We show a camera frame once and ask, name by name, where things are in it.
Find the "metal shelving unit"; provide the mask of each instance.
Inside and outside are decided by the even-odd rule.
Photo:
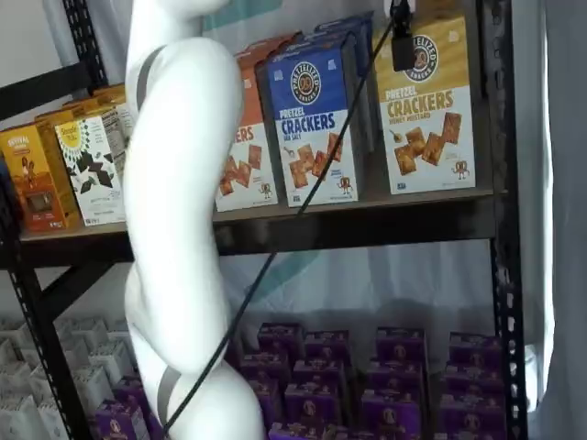
[[[63,0],[80,62],[0,88],[0,119],[80,89],[106,84],[84,0]],[[511,0],[478,0],[487,135],[486,172],[471,190],[385,195],[375,158],[366,197],[350,205],[311,207],[301,218],[284,206],[215,214],[220,255],[352,248],[465,239],[491,241],[496,334],[504,350],[508,438],[526,440],[526,374],[517,198]],[[476,131],[476,143],[480,137]],[[46,236],[20,234],[0,192],[0,267],[9,271],[41,363],[71,438],[89,439],[53,320],[113,264],[132,261],[125,225]],[[42,290],[34,268],[71,266]]]

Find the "black clamp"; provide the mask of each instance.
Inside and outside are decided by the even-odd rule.
[[[392,0],[390,17],[393,21],[392,55],[396,72],[409,71],[415,66],[414,39],[412,38],[412,14],[407,0]]]

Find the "cracker image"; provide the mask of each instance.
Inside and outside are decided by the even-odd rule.
[[[457,145],[459,143],[460,122],[462,115],[458,113],[446,113],[444,115],[444,126],[442,127],[442,137],[446,142]]]
[[[295,188],[304,188],[308,185],[308,179],[305,176],[304,163],[296,160],[290,163],[290,172],[292,173],[293,186]]]
[[[436,133],[430,133],[426,149],[422,153],[422,159],[432,165],[438,166],[442,150],[444,149],[444,139]]]
[[[247,162],[240,160],[238,162],[237,182],[245,188],[249,188],[251,167]]]
[[[424,141],[424,133],[422,133],[422,128],[420,128],[419,126],[408,131],[405,134],[405,138],[407,139],[408,144],[413,144],[415,142],[422,142],[423,144],[426,143]]]
[[[338,135],[335,133],[328,133],[328,156],[334,150],[334,147],[337,145]],[[342,142],[340,142],[340,146],[338,147],[337,154],[334,155],[334,160],[336,162],[340,162],[342,159]]]
[[[324,151],[317,151],[316,158],[314,159],[314,168],[312,169],[312,174],[315,175],[317,178],[320,178],[322,175],[322,171],[327,166],[328,156]]]
[[[412,154],[413,153],[409,145],[404,145],[403,147],[395,149],[397,166],[399,167],[400,173],[403,176],[415,171],[415,160]]]
[[[307,144],[298,148],[297,154],[300,155],[300,161],[304,164],[304,172],[311,171],[314,168],[314,151],[312,151],[312,146]]]
[[[224,166],[224,175],[228,181],[235,181],[238,177],[238,168],[235,158],[228,156],[227,163]]]
[[[249,145],[249,164],[255,170],[260,170],[260,158],[262,149],[258,145]]]
[[[227,177],[223,177],[220,181],[220,193],[222,195],[229,195],[232,194],[235,190],[232,188],[232,183]]]

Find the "black cable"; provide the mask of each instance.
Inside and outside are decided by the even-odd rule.
[[[367,78],[369,77],[369,74],[371,73],[371,69],[372,69],[373,64],[375,62],[375,59],[377,58],[377,55],[379,54],[379,52],[381,52],[383,44],[385,44],[385,40],[387,39],[387,37],[391,33],[392,29],[393,29],[393,17],[390,20],[389,25],[385,29],[385,32],[383,33],[381,39],[377,43],[375,50],[373,51],[371,59],[369,60],[369,65],[367,67],[367,71],[360,79],[359,86],[357,87],[357,90],[355,91],[355,94],[353,96],[352,102],[349,107],[349,114],[347,115],[347,119],[345,119],[345,123],[342,125],[342,129],[340,130],[340,135],[337,139],[335,147],[332,149],[332,152],[328,156],[327,165],[324,168],[324,170],[322,171],[322,173],[320,174],[320,178],[318,179],[318,181],[316,182],[316,184],[312,188],[312,191],[310,191],[307,198],[305,199],[304,204],[302,205],[300,210],[295,215],[295,218],[300,217],[305,212],[308,205],[312,202],[312,199],[316,195],[316,191],[318,191],[320,184],[326,178],[326,176],[328,174],[328,170],[330,169],[330,165],[332,164],[334,157],[336,156],[338,150],[340,149],[340,144],[341,144],[347,130],[349,129],[350,120],[351,120],[352,116],[354,115],[355,110],[357,109],[357,105],[359,103],[360,93],[362,92],[362,89],[365,86],[365,82],[367,82]],[[165,424],[165,426],[163,427],[163,434],[164,435],[167,435],[169,433],[169,430],[172,428],[173,424],[177,421],[179,416],[182,414],[183,410],[185,410],[185,408],[187,407],[190,400],[193,398],[193,396],[196,394],[196,392],[202,386],[202,383],[204,383],[205,378],[208,376],[208,374],[210,374],[210,371],[212,371],[212,369],[214,368],[214,365],[217,363],[218,359],[220,358],[220,355],[222,354],[222,351],[224,350],[228,341],[230,339],[232,339],[234,334],[237,332],[237,327],[240,322],[240,319],[242,318],[242,315],[245,313],[245,310],[247,309],[247,306],[249,305],[250,300],[252,300],[253,296],[255,296],[255,292],[259,288],[261,282],[263,281],[263,278],[265,277],[265,274],[267,273],[267,270],[269,270],[269,267],[273,263],[273,261],[275,260],[276,256],[277,256],[277,251],[273,251],[265,260],[263,267],[260,269],[260,272],[257,275],[257,278],[255,279],[255,281],[251,284],[250,289],[249,289],[249,293],[247,293],[245,300],[242,302],[242,304],[238,308],[236,316],[232,320],[232,323],[230,324],[230,327],[228,328],[227,332],[225,333],[224,337],[222,338],[222,341],[220,341],[220,344],[218,345],[218,348],[214,352],[214,355],[212,356],[212,358],[210,359],[208,364],[205,366],[204,371],[202,371],[202,374],[198,378],[197,382],[194,384],[194,387],[190,390],[188,395],[185,396],[185,399],[183,399],[182,404],[177,408],[177,410],[175,411],[175,413],[173,414],[171,419],[169,419],[169,422],[167,422]]]

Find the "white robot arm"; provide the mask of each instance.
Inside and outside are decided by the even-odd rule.
[[[242,112],[232,55],[201,38],[202,16],[228,0],[135,0],[127,99],[138,120],[125,206],[136,263],[126,287],[129,332],[150,406],[165,424],[196,383],[229,321],[212,230],[228,149]],[[257,399],[219,362],[171,438],[261,440]]]

